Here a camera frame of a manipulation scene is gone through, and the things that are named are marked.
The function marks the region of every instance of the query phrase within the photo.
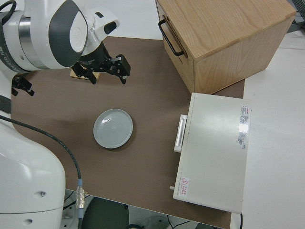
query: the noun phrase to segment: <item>brown mat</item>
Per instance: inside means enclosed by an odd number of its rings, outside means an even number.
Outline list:
[[[34,73],[33,97],[13,98],[12,118],[48,131],[74,152],[89,194],[211,224],[230,227],[231,213],[173,199],[180,154],[173,151],[180,114],[191,95],[158,40],[108,37],[110,55],[123,53],[132,71],[126,85],[103,73],[96,85],[69,76],[70,69]],[[227,95],[242,95],[243,82]],[[104,111],[119,108],[133,120],[130,140],[120,148],[99,146],[93,125]],[[68,154],[46,136],[16,127],[49,148],[62,162],[66,188],[76,189],[77,174]]]

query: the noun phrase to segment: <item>warning label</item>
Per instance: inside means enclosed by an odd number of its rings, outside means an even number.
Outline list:
[[[180,186],[178,194],[179,196],[186,196],[187,195],[187,189],[190,183],[190,179],[186,177],[182,177],[180,180]]]

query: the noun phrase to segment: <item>round plate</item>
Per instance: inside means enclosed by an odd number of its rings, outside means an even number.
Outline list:
[[[98,144],[114,149],[124,145],[132,135],[132,119],[123,110],[111,109],[95,121],[93,134]]]

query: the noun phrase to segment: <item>label sticker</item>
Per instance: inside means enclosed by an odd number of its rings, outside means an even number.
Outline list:
[[[244,105],[241,108],[238,128],[238,144],[242,149],[246,149],[247,133],[249,127],[249,107]]]
[[[190,183],[190,179],[186,177],[182,177],[180,180],[180,186],[179,186],[179,191],[178,194],[179,196],[186,196],[187,195],[187,189]]]

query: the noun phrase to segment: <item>cable connector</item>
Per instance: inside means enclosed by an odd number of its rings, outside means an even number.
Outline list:
[[[84,216],[85,206],[85,191],[82,187],[82,179],[78,179],[78,186],[76,189],[76,209],[78,212],[78,218],[82,219]]]

